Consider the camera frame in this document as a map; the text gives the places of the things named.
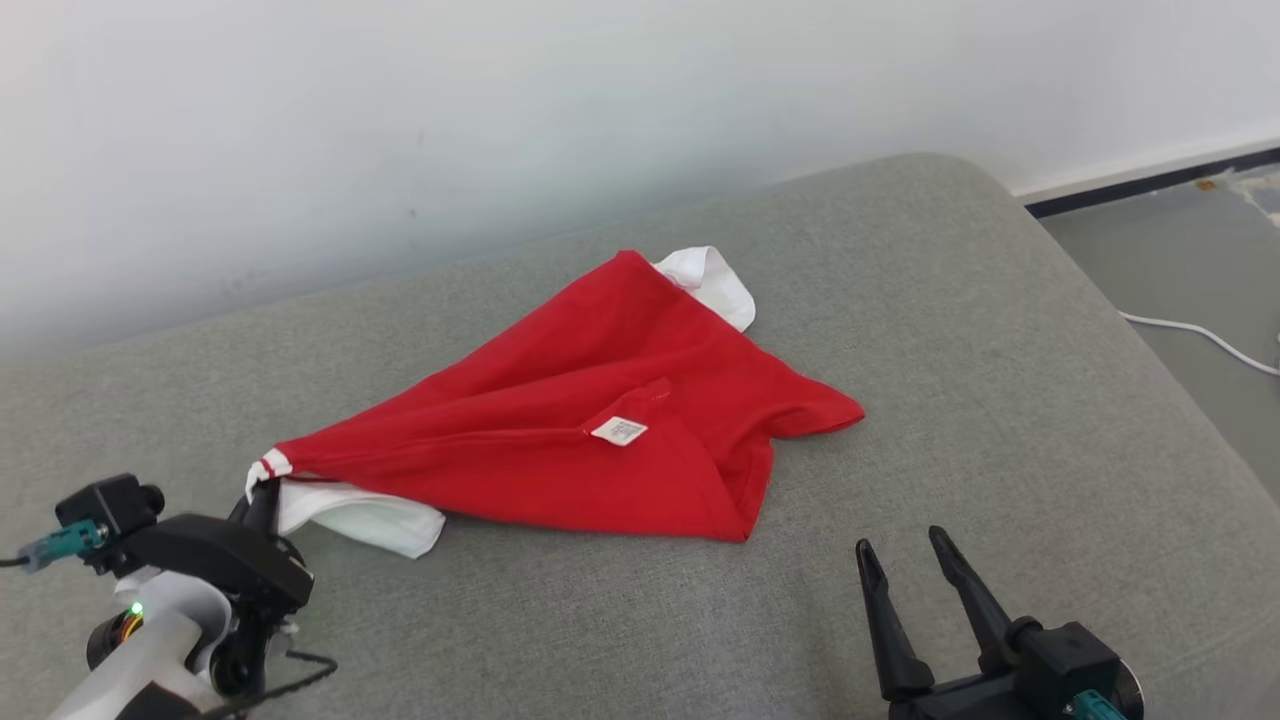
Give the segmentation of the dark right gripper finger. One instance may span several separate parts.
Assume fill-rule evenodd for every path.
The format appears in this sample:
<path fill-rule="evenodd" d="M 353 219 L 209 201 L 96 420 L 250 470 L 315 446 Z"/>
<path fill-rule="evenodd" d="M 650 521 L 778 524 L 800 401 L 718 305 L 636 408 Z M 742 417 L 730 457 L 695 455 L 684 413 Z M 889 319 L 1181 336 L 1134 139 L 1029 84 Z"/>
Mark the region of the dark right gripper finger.
<path fill-rule="evenodd" d="M 1018 656 L 1006 642 L 1011 618 L 942 527 L 931 527 L 928 537 L 943 577 L 957 592 L 979 646 L 980 671 L 1004 673 L 1015 669 Z"/>
<path fill-rule="evenodd" d="M 929 693 L 934 675 L 914 653 L 890 597 L 884 569 L 868 539 L 856 543 L 856 561 L 881 697 L 906 701 Z"/>

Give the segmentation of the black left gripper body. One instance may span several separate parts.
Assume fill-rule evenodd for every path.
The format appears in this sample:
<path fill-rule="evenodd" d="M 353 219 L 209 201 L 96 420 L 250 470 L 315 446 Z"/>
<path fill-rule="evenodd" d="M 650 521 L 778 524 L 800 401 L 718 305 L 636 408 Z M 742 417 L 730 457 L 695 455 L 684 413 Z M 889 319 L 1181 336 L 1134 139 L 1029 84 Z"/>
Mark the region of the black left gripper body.
<path fill-rule="evenodd" d="M 310 601 L 314 575 L 268 527 L 182 514 L 125 537 L 115 550 L 115 577 L 155 569 L 166 602 L 191 610 L 204 628 L 214 688 L 248 698 L 265 691 L 271 638 Z M 195 594 L 177 601 L 177 591 Z"/>

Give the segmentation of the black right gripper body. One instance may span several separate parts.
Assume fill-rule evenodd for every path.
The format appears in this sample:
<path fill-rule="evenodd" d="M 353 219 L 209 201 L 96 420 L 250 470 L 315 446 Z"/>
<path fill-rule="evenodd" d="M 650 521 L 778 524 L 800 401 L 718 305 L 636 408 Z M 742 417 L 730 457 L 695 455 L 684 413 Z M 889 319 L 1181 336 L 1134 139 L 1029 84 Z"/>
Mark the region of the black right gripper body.
<path fill-rule="evenodd" d="M 1041 720 L 1015 691 L 1015 674 L 979 674 L 924 687 L 924 676 L 888 679 L 888 720 Z"/>

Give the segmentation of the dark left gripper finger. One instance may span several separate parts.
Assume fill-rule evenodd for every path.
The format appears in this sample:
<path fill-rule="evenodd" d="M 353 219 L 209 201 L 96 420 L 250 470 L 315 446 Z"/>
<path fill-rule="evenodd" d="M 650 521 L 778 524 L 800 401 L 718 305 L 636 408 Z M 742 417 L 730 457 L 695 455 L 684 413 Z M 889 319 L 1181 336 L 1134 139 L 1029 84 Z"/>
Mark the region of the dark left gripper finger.
<path fill-rule="evenodd" d="M 257 482 L 232 511 L 232 521 L 246 525 L 269 539 L 278 537 L 280 482 Z"/>

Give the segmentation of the red shirt with white sleeves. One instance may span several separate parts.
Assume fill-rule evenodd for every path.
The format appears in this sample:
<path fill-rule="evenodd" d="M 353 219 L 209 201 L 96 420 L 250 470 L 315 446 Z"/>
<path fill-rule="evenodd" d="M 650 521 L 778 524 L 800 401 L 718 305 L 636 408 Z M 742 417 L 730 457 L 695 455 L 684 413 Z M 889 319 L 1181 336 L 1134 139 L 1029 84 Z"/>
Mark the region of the red shirt with white sleeves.
<path fill-rule="evenodd" d="M 618 252 L 456 364 L 273 446 L 244 488 L 279 482 L 284 533 L 312 521 L 408 559 L 449 512 L 741 543 L 773 441 L 865 415 L 756 346 L 755 315 L 717 249 Z"/>

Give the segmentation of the dark wall baseboard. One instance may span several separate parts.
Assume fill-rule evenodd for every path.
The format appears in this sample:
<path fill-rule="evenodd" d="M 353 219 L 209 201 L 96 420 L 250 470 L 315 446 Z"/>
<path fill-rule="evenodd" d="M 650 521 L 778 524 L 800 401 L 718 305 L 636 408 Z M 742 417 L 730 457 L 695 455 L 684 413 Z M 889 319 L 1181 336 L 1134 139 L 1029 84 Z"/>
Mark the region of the dark wall baseboard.
<path fill-rule="evenodd" d="M 1280 163 L 1280 146 L 1265 151 L 1251 152 L 1236 158 L 1188 167 L 1157 176 L 1130 179 L 1123 183 L 1069 193 L 1057 199 L 1038 202 L 1024 202 L 1023 206 L 1036 218 L 1056 217 L 1068 211 L 1094 208 L 1107 202 L 1132 199 L 1143 193 L 1153 193 L 1179 184 L 1196 183 L 1229 170 L 1253 170 L 1258 167 Z"/>

